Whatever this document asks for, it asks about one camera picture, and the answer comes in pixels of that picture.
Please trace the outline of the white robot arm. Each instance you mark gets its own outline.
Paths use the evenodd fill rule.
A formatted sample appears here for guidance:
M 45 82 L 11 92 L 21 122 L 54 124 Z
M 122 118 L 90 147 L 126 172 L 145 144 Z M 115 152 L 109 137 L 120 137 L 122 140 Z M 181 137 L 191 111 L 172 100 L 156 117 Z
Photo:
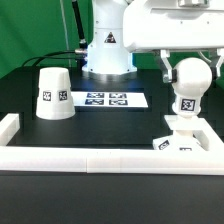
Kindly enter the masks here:
M 100 76 L 134 72 L 132 55 L 153 52 L 163 81 L 175 80 L 172 52 L 213 54 L 209 67 L 224 63 L 224 0 L 92 0 L 93 40 L 83 70 Z

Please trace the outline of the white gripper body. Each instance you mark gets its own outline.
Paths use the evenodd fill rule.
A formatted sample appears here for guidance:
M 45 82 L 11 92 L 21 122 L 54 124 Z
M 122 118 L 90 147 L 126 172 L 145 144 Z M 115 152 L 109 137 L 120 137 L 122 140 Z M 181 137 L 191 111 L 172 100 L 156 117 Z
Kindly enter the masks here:
M 134 0 L 123 41 L 130 52 L 224 48 L 224 0 Z

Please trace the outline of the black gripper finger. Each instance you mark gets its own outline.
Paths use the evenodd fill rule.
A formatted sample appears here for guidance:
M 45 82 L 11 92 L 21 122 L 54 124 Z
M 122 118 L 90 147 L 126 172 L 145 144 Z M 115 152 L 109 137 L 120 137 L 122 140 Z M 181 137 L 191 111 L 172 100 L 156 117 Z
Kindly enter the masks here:
M 176 81 L 176 70 L 172 68 L 170 62 L 169 50 L 157 50 L 155 52 L 156 62 L 162 71 L 162 77 L 164 83 L 174 83 Z
M 205 56 L 204 51 L 199 51 L 199 56 L 208 63 L 212 71 L 212 79 L 216 80 L 221 77 L 221 67 L 224 63 L 224 48 L 207 50 L 208 56 Z

